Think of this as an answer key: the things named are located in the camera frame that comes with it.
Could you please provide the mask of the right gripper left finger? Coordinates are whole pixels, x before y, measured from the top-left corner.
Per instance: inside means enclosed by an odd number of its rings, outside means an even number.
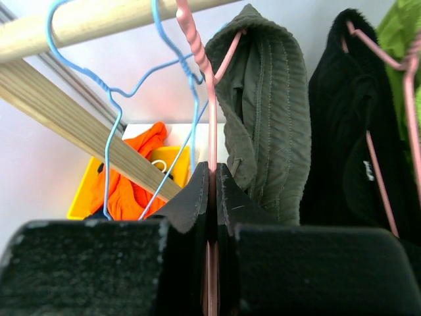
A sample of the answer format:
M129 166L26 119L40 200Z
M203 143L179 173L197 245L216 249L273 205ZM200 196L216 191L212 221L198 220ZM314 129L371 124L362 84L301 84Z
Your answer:
M155 266L148 315L202 315L205 233L209 201L207 163L199 163L191 180L153 221L147 250Z

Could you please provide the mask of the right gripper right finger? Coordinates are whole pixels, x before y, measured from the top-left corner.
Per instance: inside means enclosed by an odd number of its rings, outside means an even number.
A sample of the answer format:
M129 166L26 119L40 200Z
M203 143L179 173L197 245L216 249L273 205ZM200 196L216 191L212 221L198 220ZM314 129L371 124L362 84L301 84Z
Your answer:
M219 314L278 315L270 269L279 257L272 217L236 183L229 168L216 171L219 247Z

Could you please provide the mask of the orange mesh shorts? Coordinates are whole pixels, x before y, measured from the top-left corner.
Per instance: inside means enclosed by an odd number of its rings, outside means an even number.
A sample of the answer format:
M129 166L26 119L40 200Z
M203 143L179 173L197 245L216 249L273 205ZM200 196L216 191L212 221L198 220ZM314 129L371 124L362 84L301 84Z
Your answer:
M146 158L152 151L164 145L166 137L167 129L165 124L157 122L144 133L124 141ZM152 193L149 193L125 176L120 175L115 170L112 169L110 171L107 211L112 219L116 221L137 220L151 198Z

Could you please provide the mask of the dark olive shorts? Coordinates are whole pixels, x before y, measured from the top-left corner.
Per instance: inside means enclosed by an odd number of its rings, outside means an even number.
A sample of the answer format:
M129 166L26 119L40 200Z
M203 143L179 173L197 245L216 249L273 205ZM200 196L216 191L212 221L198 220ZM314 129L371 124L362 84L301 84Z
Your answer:
M217 83L225 116L227 165L236 184L277 221L299 225L310 171L307 71L297 40L252 5L206 44L218 70L235 36L240 40Z

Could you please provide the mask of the light blue hanger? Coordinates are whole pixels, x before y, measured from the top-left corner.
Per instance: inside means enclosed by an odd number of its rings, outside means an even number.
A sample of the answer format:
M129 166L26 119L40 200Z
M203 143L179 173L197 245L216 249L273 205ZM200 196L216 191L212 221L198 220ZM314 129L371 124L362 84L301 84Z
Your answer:
M110 167L110 148L112 139L118 130L118 127L120 126L120 121L122 120L122 108L121 106L113 99L113 94L117 93L125 98L131 98L133 97L138 89L140 89L141 85L146 81L146 79L152 75L156 71L152 71L153 68L158 67L155 66L148 70L140 79L140 81L136 84L136 86L133 88L133 90L130 93L126 93L116 87L109 87L96 73L92 72L88 68L82 68L78 66L77 64L69 61L66 57L64 57L59 50L57 49L57 46L54 42L54 35L53 35L53 15L55 11L61 6L64 5L64 1L55 1L49 8L49 11L47 13L47 20L46 20L46 27L45 27L45 35L47 37L47 43L51 49L52 56L50 58L52 64L51 68L57 72L60 76L62 76L77 92L79 92L81 95L85 95L88 93L88 88L84 85L83 82L79 81L75 77L75 73L78 72L80 74L83 74L93 80L107 95L108 102L116 109L115 112L112 111L105 111L104 115L106 119L108 119L110 122L112 122L111 131L109 133L109 136L107 138L106 144L105 144L105 161L104 163L104 170L105 170L105 196L104 196L104 214L107 216L108 221L114 221L112 217L108 214L107 211L107 202L109 198L109 181L110 181L110 171L112 170ZM154 202L155 211L159 209L160 206L162 206L164 202L157 198Z
M188 59L193 57L193 53L189 53L184 55L180 48L170 39L170 37L165 32L164 26L162 25L161 14L159 12L159 2L152 1L151 2L151 10L152 16L155 23L155 27L161 40L166 44L166 46L177 56L177 59L171 63L166 63L161 66L155 67L152 71L158 71L160 69L164 69L168 66L179 64L182 68L186 78L182 80L179 84L180 86L189 86L191 95L188 96L178 96L174 101L170 103L171 109L170 113L175 114L176 118L180 119L182 117L186 118L188 114L192 115L192 122L191 122L191 129L189 134L186 136L183 144L180 146L176 156L174 157L171 165L166 165L165 161L157 160L158 163L162 163L164 167L164 178L159 184L158 188L156 189L155 193L152 195L151 200L148 202L147 206L143 210L143 213L139 216L139 220L146 219L148 216L153 214L155 210L154 202L158 198L158 193L161 192L164 184L170 180L171 172L173 171L174 167L177 165L179 158L183 155L184 149L186 145L190 145L189 147L189 163L190 167L184 167L183 174L188 175L189 172L193 172L195 170L195 139L196 139L196 126L200 121L200 118L205 111L205 107L200 107L200 98L197 93L196 87L200 86L205 82L204 76L197 75L192 71L190 64L188 63Z

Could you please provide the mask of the navy blue shorts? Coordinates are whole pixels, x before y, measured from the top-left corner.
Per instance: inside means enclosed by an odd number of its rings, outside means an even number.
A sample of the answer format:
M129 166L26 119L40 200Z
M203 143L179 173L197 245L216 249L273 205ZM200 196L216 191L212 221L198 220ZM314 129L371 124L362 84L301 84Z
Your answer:
M105 170L104 163L100 163L97 167L96 176L93 179L93 184L90 188L90 200L89 200L89 215L85 217L88 219L105 219L107 216L103 211L104 196L105 196Z

